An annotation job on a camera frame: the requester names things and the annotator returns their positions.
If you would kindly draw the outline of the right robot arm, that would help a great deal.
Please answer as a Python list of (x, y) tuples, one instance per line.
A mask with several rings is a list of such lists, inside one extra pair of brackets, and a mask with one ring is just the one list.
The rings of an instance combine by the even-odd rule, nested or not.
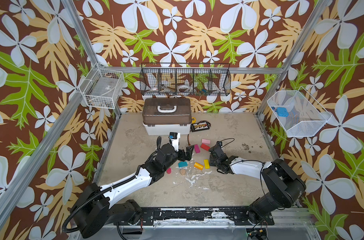
[(281, 159), (261, 162), (228, 157), (222, 142), (217, 142), (208, 152), (210, 166), (216, 167), (219, 173), (253, 177), (266, 185), (268, 192), (248, 207), (248, 220), (252, 224), (262, 223), (274, 210), (291, 208), (306, 190), (305, 182)]

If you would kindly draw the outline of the yellow rectangular block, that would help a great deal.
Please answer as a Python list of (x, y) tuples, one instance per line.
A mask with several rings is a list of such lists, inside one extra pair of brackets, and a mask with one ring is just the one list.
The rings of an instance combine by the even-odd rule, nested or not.
[(204, 160), (204, 166), (205, 166), (205, 169), (210, 168), (209, 160)]

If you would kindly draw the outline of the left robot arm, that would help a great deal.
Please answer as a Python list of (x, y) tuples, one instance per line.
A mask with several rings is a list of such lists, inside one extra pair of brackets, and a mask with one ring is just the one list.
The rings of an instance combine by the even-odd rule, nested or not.
[(120, 200), (159, 181), (176, 161), (190, 161), (193, 151), (194, 146), (175, 150), (165, 144), (157, 147), (133, 174), (111, 184), (87, 186), (63, 223), (62, 232), (79, 231), (83, 238), (89, 238), (107, 224), (137, 220), (139, 205), (132, 200), (121, 204)]

